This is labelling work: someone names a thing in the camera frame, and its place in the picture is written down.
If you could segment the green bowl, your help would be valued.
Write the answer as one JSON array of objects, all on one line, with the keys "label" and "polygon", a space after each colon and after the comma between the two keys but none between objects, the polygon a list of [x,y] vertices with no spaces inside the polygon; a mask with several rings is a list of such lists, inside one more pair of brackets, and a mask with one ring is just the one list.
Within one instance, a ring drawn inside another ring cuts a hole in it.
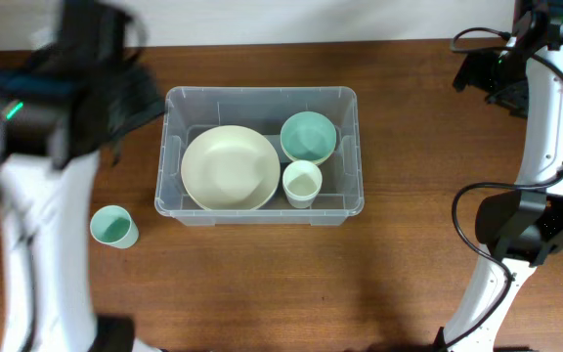
[{"label": "green bowl", "polygon": [[312,156],[333,154],[337,144],[334,124],[323,114],[302,111],[291,116],[281,128],[281,147],[285,154]]}]

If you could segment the grey cup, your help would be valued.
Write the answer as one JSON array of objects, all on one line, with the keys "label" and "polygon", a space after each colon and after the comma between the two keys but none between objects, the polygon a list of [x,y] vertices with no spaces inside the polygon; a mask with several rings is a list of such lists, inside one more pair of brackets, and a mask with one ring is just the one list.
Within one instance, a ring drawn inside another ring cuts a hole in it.
[{"label": "grey cup", "polygon": [[308,195],[308,196],[298,196],[295,194],[287,194],[286,198],[291,206],[298,209],[309,208],[314,200],[316,199],[315,195]]}]

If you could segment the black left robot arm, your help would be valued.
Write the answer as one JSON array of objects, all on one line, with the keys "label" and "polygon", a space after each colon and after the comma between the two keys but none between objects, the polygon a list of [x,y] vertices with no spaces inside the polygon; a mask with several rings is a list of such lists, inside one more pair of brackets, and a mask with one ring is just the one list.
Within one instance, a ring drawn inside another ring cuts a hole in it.
[{"label": "black left robot arm", "polygon": [[0,71],[4,351],[146,349],[132,319],[94,311],[88,282],[101,148],[164,112],[125,51],[132,21],[104,1],[66,1],[54,42]]}]

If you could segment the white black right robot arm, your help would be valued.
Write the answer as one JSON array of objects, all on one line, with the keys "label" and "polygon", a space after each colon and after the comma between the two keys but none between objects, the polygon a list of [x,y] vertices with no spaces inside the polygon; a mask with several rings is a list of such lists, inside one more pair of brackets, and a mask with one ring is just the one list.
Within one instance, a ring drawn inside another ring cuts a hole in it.
[{"label": "white black right robot arm", "polygon": [[563,1],[519,1],[501,44],[464,51],[456,90],[473,86],[486,102],[526,119],[517,179],[491,182],[479,205],[478,257],[453,317],[439,329],[436,351],[491,351],[519,290],[563,250]]}]

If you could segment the beige plate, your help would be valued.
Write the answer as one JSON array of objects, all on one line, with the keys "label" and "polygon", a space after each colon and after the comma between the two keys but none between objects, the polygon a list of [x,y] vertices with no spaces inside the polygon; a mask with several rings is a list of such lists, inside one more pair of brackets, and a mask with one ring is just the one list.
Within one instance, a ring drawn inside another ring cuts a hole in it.
[{"label": "beige plate", "polygon": [[181,162],[188,195],[206,210],[255,210],[278,189],[277,151],[253,129],[225,125],[197,136]]}]

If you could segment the white bowl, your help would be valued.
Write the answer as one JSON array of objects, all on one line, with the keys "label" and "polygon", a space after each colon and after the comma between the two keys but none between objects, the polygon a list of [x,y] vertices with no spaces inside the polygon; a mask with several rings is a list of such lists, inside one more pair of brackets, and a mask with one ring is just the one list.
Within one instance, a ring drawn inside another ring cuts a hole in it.
[{"label": "white bowl", "polygon": [[328,161],[330,159],[331,156],[332,156],[332,154],[329,154],[329,155],[326,155],[326,156],[320,157],[320,158],[314,158],[314,157],[309,156],[309,155],[308,156],[305,156],[305,155],[295,156],[295,155],[292,155],[292,154],[286,155],[286,157],[290,160],[290,162],[303,160],[303,161],[312,162],[313,164],[315,164],[317,166],[324,164],[326,161]]}]

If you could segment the cream cup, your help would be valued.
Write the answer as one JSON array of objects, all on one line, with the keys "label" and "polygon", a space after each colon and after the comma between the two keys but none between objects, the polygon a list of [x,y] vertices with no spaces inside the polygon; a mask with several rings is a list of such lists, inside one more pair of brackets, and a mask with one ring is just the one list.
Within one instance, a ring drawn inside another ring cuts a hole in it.
[{"label": "cream cup", "polygon": [[309,161],[300,160],[290,163],[282,175],[285,195],[317,196],[322,184],[323,175],[320,168]]}]

